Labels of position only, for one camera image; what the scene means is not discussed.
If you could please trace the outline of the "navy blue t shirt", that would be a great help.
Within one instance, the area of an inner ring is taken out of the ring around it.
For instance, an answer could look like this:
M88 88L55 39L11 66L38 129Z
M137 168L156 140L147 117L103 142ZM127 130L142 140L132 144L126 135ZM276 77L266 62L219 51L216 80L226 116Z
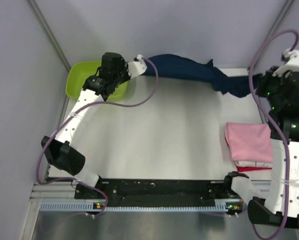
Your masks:
M214 91L238 98L251 93L248 75L228 76L214 66L212 59L202 64L175 54L160 54L149 60L162 78L209 83Z

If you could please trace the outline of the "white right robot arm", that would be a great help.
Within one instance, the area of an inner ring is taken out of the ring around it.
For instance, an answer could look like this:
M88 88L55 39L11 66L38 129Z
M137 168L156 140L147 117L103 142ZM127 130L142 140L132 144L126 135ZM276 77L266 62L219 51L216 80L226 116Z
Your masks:
M299 70L271 67L256 94L267 98L269 120L226 124L225 140L238 174L222 190L229 198L243 198L252 224L299 229ZM254 187L245 168L271 169L268 196Z

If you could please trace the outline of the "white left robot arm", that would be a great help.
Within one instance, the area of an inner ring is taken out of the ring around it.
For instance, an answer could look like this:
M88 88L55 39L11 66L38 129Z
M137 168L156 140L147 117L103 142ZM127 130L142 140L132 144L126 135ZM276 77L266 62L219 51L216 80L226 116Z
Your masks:
M94 199L103 192L103 186L98 183L100 176L89 169L85 156L77 148L99 105L77 111L93 102L105 102L119 85L129 79L128 63L122 55L106 52L95 74L85 80L76 104L64 121L65 126L55 137L45 136L41 141L48 163L86 184L85 192Z

